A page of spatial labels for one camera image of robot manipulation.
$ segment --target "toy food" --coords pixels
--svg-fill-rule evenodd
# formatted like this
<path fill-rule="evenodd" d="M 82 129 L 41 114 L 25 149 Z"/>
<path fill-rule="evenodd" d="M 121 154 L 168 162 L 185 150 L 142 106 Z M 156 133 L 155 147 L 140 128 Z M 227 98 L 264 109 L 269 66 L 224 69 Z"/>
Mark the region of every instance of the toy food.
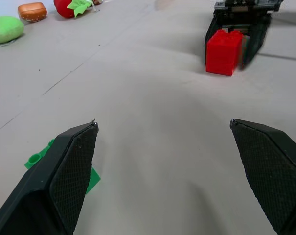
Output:
<path fill-rule="evenodd" d="M 22 35 L 23 23 L 13 16 L 0 16 L 0 44 L 9 42 Z"/>
<path fill-rule="evenodd" d="M 91 0 L 72 0 L 68 8 L 74 10 L 74 15 L 76 17 L 78 14 L 83 14 L 92 4 L 93 2 Z"/>
<path fill-rule="evenodd" d="M 74 17 L 74 10 L 67 8 L 71 0 L 54 0 L 56 11 L 65 18 Z"/>
<path fill-rule="evenodd" d="M 30 22 L 40 21 L 44 19 L 48 13 L 42 2 L 20 5 L 18 7 L 18 12 L 23 20 Z"/>

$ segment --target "green block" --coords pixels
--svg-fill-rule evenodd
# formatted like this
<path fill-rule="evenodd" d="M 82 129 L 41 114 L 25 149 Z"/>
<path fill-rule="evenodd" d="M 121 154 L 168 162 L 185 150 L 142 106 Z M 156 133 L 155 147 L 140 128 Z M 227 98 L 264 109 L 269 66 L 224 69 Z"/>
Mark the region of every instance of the green block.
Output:
<path fill-rule="evenodd" d="M 86 194 L 100 181 L 100 176 L 97 174 L 97 172 L 91 168 L 91 175 L 90 175 L 90 181 L 89 185 L 86 191 Z"/>
<path fill-rule="evenodd" d="M 39 153 L 35 153 L 34 155 L 32 155 L 29 159 L 28 162 L 26 162 L 24 165 L 26 166 L 26 168 L 29 170 L 33 167 L 34 164 L 36 164 L 38 161 L 41 160 L 41 158 L 43 158 L 46 155 L 46 152 L 50 149 L 50 147 L 52 146 L 54 142 L 54 139 L 52 139 L 47 147 L 45 147 L 43 150 L 41 150 Z M 89 185 L 86 191 L 86 194 L 100 181 L 100 176 L 97 174 L 97 172 L 93 169 L 93 167 L 91 168 L 91 174 L 90 174 L 90 181 L 89 181 Z"/>

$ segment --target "red lego brick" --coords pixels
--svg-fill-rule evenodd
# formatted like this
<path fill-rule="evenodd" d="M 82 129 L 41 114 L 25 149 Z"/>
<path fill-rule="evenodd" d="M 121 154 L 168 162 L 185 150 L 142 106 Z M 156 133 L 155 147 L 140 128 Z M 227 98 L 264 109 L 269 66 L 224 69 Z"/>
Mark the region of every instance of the red lego brick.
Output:
<path fill-rule="evenodd" d="M 218 30 L 206 45 L 206 71 L 232 76 L 241 55 L 243 34 Z"/>

